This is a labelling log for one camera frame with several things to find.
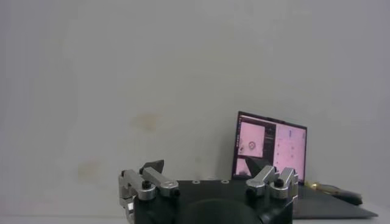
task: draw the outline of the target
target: metal clamp arm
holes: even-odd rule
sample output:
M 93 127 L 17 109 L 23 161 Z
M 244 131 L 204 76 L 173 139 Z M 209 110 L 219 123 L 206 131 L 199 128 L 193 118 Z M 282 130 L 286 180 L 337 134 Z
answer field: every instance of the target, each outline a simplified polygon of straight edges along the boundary
M 274 181 L 277 174 L 275 173 L 275 167 L 265 166 L 253 179 L 246 181 L 248 192 L 254 193 L 254 196 L 259 197 L 264 194 L 265 186 L 269 182 Z
M 142 177 L 156 185 L 164 197 L 178 197 L 180 195 L 177 181 L 166 178 L 151 167 L 144 168 Z
M 279 178 L 269 186 L 273 198 L 294 198 L 298 195 L 298 174 L 293 168 L 284 168 Z

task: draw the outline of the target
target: silver metal bracket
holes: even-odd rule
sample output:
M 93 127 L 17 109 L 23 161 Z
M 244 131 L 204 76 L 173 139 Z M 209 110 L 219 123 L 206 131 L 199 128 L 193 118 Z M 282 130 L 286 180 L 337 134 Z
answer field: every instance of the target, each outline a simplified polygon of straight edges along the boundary
M 253 179 L 246 181 L 247 190 L 254 193 L 256 197 L 264 195 L 266 184 L 276 180 L 278 174 L 275 167 L 265 166 Z
M 156 186 L 144 180 L 134 170 L 125 170 L 118 181 L 120 199 L 137 196 L 142 201 L 148 201 L 156 196 Z
M 164 197 L 178 197 L 180 195 L 179 183 L 170 180 L 151 167 L 144 168 L 142 177 L 156 185 Z
M 279 178 L 269 185 L 272 198 L 296 199 L 298 196 L 298 174 L 293 168 L 284 168 Z

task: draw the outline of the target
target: wall stain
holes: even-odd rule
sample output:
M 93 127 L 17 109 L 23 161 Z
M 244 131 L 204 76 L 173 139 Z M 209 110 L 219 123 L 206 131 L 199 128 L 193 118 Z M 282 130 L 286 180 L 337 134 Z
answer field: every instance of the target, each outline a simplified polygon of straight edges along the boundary
M 160 116 L 154 113 L 142 113 L 130 121 L 130 126 L 146 132 L 155 132 Z
M 85 161 L 77 167 L 77 180 L 82 183 L 95 183 L 99 180 L 100 161 Z

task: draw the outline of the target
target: white wall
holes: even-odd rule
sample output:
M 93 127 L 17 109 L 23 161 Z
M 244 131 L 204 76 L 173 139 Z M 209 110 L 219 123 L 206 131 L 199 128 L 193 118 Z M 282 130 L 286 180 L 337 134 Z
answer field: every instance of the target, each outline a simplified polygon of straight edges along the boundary
M 119 170 L 154 159 L 172 178 L 228 178 L 238 110 L 307 125 L 308 179 L 390 205 L 385 0 L 0 12 L 0 214 L 122 216 Z

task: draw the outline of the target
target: black plastic piece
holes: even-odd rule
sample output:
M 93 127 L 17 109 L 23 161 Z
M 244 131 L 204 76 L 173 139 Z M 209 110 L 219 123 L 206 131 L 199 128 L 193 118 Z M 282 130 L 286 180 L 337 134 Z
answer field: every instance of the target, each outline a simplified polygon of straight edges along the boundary
M 147 168 L 147 167 L 151 167 L 151 168 L 155 169 L 157 172 L 163 173 L 164 160 L 161 159 L 161 160 L 157 160 L 154 162 L 145 163 L 145 165 L 142 168 L 140 168 L 139 173 L 142 175 L 144 168 Z
M 246 158 L 245 162 L 249 168 L 252 178 L 254 178 L 265 166 L 271 166 L 269 161 L 254 157 Z

